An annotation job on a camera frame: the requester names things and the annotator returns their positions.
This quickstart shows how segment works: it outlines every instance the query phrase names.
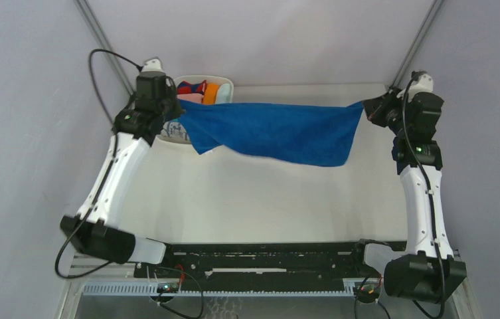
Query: light blue cloth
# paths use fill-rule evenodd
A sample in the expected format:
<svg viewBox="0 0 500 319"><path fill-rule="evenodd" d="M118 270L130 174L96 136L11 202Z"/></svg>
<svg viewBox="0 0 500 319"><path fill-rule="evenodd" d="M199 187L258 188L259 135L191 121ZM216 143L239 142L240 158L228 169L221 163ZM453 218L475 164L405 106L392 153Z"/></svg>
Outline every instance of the light blue cloth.
<svg viewBox="0 0 500 319"><path fill-rule="evenodd" d="M222 104L229 102L228 97L230 96L230 90L232 90L230 83L224 83L216 91L216 98L214 99L215 104Z"/></svg>
<svg viewBox="0 0 500 319"><path fill-rule="evenodd" d="M345 108L180 103L186 112L179 122L199 154L225 145L246 155L327 167L347 160L363 112L361 102Z"/></svg>

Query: blue towel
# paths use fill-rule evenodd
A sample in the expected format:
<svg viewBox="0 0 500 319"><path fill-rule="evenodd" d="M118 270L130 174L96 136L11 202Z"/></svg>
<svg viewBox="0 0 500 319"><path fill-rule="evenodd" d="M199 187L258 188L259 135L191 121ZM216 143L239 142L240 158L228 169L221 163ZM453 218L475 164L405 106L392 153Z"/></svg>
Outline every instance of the blue towel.
<svg viewBox="0 0 500 319"><path fill-rule="evenodd" d="M203 154L217 146L251 156L333 167L345 163L363 111L268 103L202 105L180 100L179 122Z"/></svg>

